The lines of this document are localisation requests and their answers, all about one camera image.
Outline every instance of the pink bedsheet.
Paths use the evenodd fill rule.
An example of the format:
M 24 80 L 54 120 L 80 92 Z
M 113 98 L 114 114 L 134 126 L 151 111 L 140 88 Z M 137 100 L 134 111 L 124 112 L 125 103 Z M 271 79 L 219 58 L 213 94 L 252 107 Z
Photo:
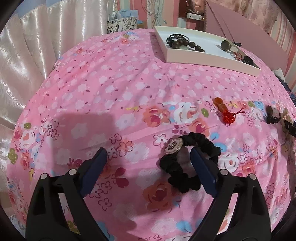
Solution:
M 212 198 L 180 194 L 157 161 L 171 138 L 201 132 L 221 147 L 219 168 L 255 173 L 277 225 L 294 193 L 294 139 L 267 125 L 265 106 L 296 109 L 270 69 L 258 78 L 209 66 L 165 63 L 153 30 L 93 37 L 66 52 L 18 120 L 9 151 L 9 195 L 22 222 L 39 176 L 63 175 L 104 147 L 108 163 L 85 198 L 110 240 L 188 240 Z M 224 125 L 212 98 L 237 115 Z M 194 174 L 186 153 L 180 162 Z M 73 223 L 61 197 L 69 227 Z M 235 199 L 220 228 L 227 228 Z

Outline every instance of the power strip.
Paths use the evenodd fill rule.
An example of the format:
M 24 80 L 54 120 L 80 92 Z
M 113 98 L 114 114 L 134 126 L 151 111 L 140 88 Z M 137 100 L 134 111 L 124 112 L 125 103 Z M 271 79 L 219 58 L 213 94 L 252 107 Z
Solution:
M 189 13 L 189 12 L 187 13 L 187 18 L 188 19 L 200 20 L 200 21 L 203 21 L 205 19 L 204 16 L 194 14 L 194 13 Z

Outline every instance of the jewelry tray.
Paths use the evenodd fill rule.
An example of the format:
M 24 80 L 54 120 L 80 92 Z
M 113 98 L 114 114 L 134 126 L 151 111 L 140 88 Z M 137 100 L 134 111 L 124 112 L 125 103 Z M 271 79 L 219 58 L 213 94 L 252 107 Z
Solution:
M 221 49 L 221 42 L 223 40 L 227 40 L 233 47 L 238 49 L 237 54 L 241 54 L 243 58 L 247 55 L 226 38 L 187 28 L 165 26 L 155 26 L 154 28 L 156 38 L 164 54 L 166 62 L 208 65 L 238 71 L 255 77 L 258 77 L 260 74 L 261 69 L 255 62 L 254 66 L 243 63 L 234 58 L 235 55 L 233 52 L 225 52 Z M 190 41 L 193 41 L 196 45 L 201 46 L 201 48 L 205 50 L 205 53 L 197 52 L 194 49 L 189 48 L 189 46 L 187 46 L 187 49 L 185 50 L 170 48 L 170 46 L 166 43 L 166 39 L 171 34 L 182 34 L 187 36 Z

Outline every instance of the black hair tie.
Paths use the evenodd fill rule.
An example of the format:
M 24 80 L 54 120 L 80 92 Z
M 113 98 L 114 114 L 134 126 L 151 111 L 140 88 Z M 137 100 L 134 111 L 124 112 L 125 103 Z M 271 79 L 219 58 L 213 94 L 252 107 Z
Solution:
M 205 135 L 194 132 L 190 132 L 188 136 L 183 135 L 170 141 L 165 149 L 165 155 L 159 162 L 160 168 L 171 175 L 168 178 L 168 183 L 177 188 L 181 193 L 186 193 L 189 189 L 195 191 L 200 189 L 201 182 L 199 177 L 197 175 L 188 177 L 188 174 L 183 172 L 181 165 L 177 162 L 177 153 L 181 147 L 194 145 L 198 145 L 201 151 L 210 157 L 209 160 L 217 165 L 218 157 L 221 155 L 220 147 L 214 146 Z

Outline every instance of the blue fabric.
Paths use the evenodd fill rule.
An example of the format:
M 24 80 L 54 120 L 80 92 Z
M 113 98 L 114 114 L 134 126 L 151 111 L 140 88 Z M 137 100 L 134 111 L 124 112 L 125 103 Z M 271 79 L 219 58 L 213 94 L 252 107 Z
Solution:
M 296 96 L 293 94 L 293 92 L 290 90 L 289 86 L 286 82 L 282 81 L 280 78 L 278 78 L 285 90 L 288 92 L 291 100 L 293 101 L 294 105 L 296 106 Z

